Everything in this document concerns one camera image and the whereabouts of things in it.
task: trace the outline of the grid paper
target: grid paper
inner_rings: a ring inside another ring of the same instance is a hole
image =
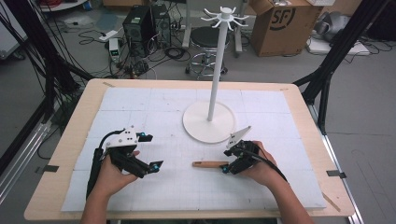
[[[271,192],[255,181],[191,166],[193,161],[236,159],[223,154],[226,142],[204,144],[184,130],[184,111],[209,97],[209,90],[109,88],[76,162],[62,211],[84,209],[94,149],[107,133],[131,125],[154,136],[138,145],[138,159],[163,161],[163,166],[159,173],[146,175],[113,195],[107,210],[277,209]],[[283,92],[219,90],[217,100],[234,112],[236,130],[252,126],[244,140],[263,142],[305,208],[326,206]]]

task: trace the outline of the wooden table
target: wooden table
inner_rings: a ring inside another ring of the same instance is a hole
[[[56,173],[43,174],[24,216],[28,220],[80,219],[82,213],[61,212],[69,187],[73,167],[82,150],[92,121],[102,103],[107,88],[138,87],[163,89],[211,89],[211,82],[164,80],[114,80],[93,79],[88,83],[76,110],[70,119],[49,165],[59,166]],[[290,112],[302,138],[307,155],[318,179],[327,207],[308,211],[312,217],[350,217],[355,213],[347,191],[339,177],[329,177],[326,171],[336,170],[318,128],[306,107],[299,89],[292,84],[220,82],[219,89],[249,91],[283,91]],[[279,217],[279,213],[267,210],[254,211],[164,211],[164,212],[109,212],[110,219],[144,218],[237,218]]]

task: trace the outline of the hand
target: hand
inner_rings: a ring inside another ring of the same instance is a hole
[[[92,192],[110,197],[136,179],[135,175],[122,174],[119,168],[111,163],[110,156],[106,156]]]
[[[259,156],[271,161],[274,165],[276,165],[276,161],[274,157],[264,149],[262,142],[253,141],[253,143],[256,144],[261,149],[259,152]],[[254,179],[257,183],[267,187],[276,178],[282,178],[273,168],[271,168],[265,162],[257,162],[252,167],[241,172],[241,175],[246,175]]]

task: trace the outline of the power strip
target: power strip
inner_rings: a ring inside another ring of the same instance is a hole
[[[106,41],[106,40],[109,39],[111,36],[116,35],[116,34],[117,34],[117,31],[112,30],[112,31],[108,32],[108,33],[106,34],[106,36],[99,36],[99,39],[102,40],[102,41]]]

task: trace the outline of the cardboard box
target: cardboard box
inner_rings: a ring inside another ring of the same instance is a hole
[[[289,0],[288,6],[275,6],[272,0],[250,0],[257,13],[250,43],[259,57],[302,52],[323,7],[305,0]]]
[[[103,0],[105,7],[132,7],[134,5],[147,6],[149,0]]]

